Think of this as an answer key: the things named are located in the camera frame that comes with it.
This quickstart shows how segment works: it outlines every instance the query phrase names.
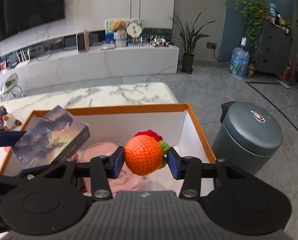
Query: electrical outlet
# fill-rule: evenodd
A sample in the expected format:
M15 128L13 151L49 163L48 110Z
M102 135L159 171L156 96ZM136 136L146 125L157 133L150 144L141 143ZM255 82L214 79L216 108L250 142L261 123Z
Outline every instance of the electrical outlet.
M207 42L207 49L217 48L217 43Z

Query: gray trash can lid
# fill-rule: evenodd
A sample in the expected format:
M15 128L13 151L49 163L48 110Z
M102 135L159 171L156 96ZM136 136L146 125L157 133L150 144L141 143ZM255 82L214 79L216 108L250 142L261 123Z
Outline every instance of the gray trash can lid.
M238 144L257 155L274 154L283 140L282 130L273 116L251 103L237 102L230 106L225 125Z

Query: orange knitted ball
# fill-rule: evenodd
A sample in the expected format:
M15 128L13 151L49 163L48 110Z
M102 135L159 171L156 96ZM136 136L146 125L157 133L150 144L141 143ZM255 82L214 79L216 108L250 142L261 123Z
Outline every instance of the orange knitted ball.
M159 169L163 153L160 144L154 138L138 135L127 142L124 160L132 173L145 176Z

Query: potted plant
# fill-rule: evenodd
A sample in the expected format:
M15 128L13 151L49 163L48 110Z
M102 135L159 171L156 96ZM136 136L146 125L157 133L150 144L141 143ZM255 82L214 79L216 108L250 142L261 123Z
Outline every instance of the potted plant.
M285 27L289 30L288 34L294 38L295 34L294 34L294 29L292 27L292 23L289 20L285 20L285 23L286 23Z
M199 13L191 29L189 29L188 23L186 23L186 27L184 29L179 17L176 14L175 14L175 18L171 18L172 21L177 25L180 31L179 32L180 38L178 37L174 37L174 38L178 39L181 42L181 45L185 50L185 53L183 54L183 58L182 58L182 68L181 68L181 72L183 73L188 73L188 74L192 73L192 65L193 65L193 58L194 58L193 52L194 52L194 49L196 48L197 41L200 40L201 38L209 37L209 35L200 33L202 28L207 24L215 22L215 21L208 22L202 25L197 31L195 31L194 25L196 21L199 19L200 15L201 13Z
M269 12L268 3L265 0L233 0L236 9L244 17L245 29L247 30L247 50L249 53L261 51L259 37L261 35L264 21Z

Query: hanging plant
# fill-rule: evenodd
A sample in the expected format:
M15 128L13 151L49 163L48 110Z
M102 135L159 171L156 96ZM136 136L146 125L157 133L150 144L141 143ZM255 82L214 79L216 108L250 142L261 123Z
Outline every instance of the hanging plant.
M268 3L265 0L233 0L236 10L244 17L246 30L247 50L252 53L261 51L259 37L264 27L264 21L269 12Z

